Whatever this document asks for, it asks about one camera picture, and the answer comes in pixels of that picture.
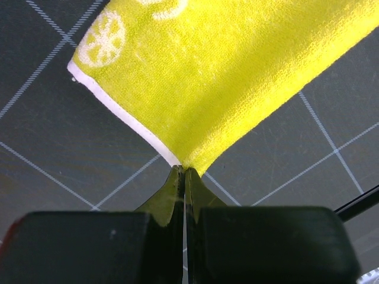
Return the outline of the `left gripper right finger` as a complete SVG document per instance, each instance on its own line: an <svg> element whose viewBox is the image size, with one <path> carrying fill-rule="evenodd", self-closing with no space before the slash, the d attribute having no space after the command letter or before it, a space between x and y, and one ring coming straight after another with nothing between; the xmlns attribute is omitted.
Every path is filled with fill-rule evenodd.
<svg viewBox="0 0 379 284"><path fill-rule="evenodd" d="M355 283L341 219L322 206L228 206L185 172L189 283Z"/></svg>

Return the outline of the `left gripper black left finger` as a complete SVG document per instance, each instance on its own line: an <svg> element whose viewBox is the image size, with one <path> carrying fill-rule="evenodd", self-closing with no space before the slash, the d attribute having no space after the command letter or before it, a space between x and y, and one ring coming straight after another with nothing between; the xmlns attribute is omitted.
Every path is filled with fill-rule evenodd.
<svg viewBox="0 0 379 284"><path fill-rule="evenodd" d="M40 211L1 245L2 283L181 283L184 170L135 211Z"/></svg>

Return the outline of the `yellow patterned towel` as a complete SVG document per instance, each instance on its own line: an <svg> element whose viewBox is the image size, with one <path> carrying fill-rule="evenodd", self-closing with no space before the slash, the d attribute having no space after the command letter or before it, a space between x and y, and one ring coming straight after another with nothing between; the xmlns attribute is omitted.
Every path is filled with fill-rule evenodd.
<svg viewBox="0 0 379 284"><path fill-rule="evenodd" d="M110 1L68 71L169 165L204 173L377 26L377 1Z"/></svg>

